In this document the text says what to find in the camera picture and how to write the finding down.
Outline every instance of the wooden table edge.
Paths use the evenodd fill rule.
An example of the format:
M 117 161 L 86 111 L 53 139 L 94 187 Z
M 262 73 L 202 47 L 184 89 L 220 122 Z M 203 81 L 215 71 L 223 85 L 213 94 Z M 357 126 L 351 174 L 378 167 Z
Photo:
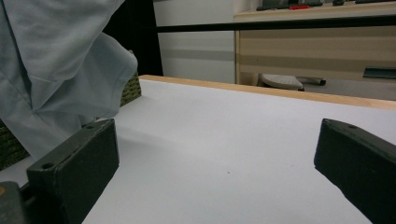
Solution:
M 355 106 L 365 106 L 365 107 L 387 109 L 387 110 L 396 110 L 396 102 L 386 101 L 386 100 L 377 100 L 377 99 L 342 96 L 342 95 L 331 95 L 331 94 L 306 92 L 306 91 L 286 91 L 286 90 L 245 86 L 245 85 L 237 85 L 230 83 L 192 80 L 192 79 L 179 78 L 179 77 L 159 77 L 152 75 L 143 75 L 140 76 L 139 78 L 142 80 L 161 81 L 161 82 L 174 83 L 174 84 L 208 87 L 208 88 L 223 89 L 228 91 L 245 91 L 245 92 L 252 92 L 252 93 L 259 93 L 266 95 L 289 97 L 289 98 L 301 99 L 301 100 L 340 104 L 340 105 L 355 105 Z

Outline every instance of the white wall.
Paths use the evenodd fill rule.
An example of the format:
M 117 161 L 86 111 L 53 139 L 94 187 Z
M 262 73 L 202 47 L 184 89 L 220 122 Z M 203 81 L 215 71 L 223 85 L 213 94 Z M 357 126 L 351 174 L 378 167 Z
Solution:
M 232 22 L 246 0 L 154 0 L 158 26 Z M 197 32 L 159 34 L 167 77 L 235 83 L 234 34 Z

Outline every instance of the crumpled cloth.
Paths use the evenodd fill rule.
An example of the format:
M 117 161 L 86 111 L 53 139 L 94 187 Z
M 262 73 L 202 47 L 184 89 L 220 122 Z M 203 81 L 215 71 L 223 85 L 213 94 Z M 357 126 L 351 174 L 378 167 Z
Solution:
M 118 113 L 137 60 L 102 31 L 122 2 L 0 0 L 0 119 L 34 159 Z

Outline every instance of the white tabletop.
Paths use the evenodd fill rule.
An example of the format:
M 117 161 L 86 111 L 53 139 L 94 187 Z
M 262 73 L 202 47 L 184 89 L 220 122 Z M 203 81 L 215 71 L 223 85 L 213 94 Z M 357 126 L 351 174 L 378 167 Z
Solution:
M 323 118 L 396 144 L 396 112 L 141 80 L 85 224 L 370 223 L 315 170 Z

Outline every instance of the woven basket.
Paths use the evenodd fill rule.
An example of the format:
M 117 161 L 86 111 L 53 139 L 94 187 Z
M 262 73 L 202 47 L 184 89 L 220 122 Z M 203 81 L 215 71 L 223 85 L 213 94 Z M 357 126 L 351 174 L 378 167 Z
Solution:
M 134 76 L 129 79 L 128 83 L 123 89 L 120 106 L 130 103 L 132 100 L 136 99 L 141 95 L 142 89 L 140 88 L 139 76 L 136 71 Z
M 0 120 L 0 171 L 28 156 L 18 139 Z
M 125 85 L 120 100 L 120 106 L 130 103 L 132 100 L 142 95 L 137 71 Z M 21 161 L 29 156 L 18 139 L 7 128 L 6 124 L 0 120 L 0 171 L 8 166 Z

